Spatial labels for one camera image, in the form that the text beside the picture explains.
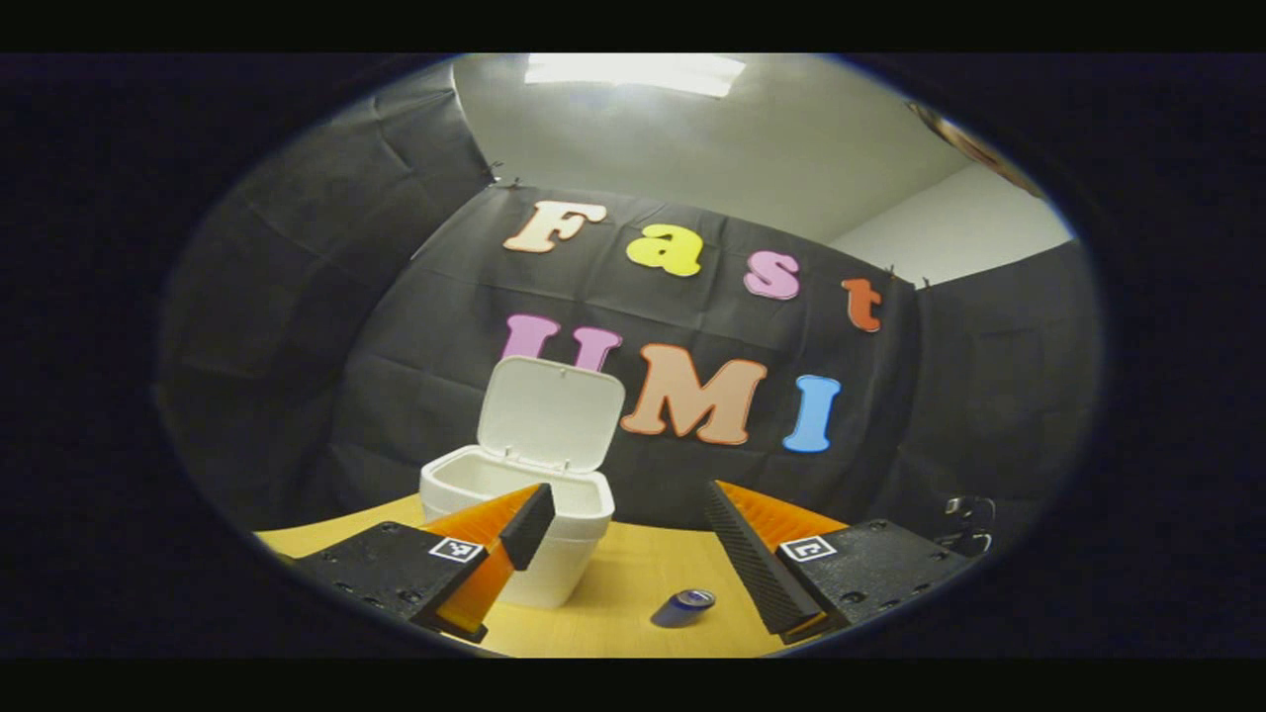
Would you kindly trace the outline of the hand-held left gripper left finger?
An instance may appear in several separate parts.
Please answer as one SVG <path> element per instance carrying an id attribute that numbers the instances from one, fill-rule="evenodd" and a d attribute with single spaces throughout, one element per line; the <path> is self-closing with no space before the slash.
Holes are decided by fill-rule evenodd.
<path id="1" fill-rule="evenodd" d="M 420 528 L 376 523 L 291 568 L 411 626 L 480 644 L 503 588 L 529 568 L 553 521 L 549 484 L 532 484 Z"/>

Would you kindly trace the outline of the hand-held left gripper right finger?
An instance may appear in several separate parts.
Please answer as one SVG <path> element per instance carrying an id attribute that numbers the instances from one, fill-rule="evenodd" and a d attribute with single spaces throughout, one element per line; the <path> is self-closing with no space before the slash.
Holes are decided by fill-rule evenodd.
<path id="1" fill-rule="evenodd" d="M 891 521 L 846 524 L 727 481 L 709 484 L 705 516 L 766 630 L 787 645 L 886 616 L 972 563 Z"/>

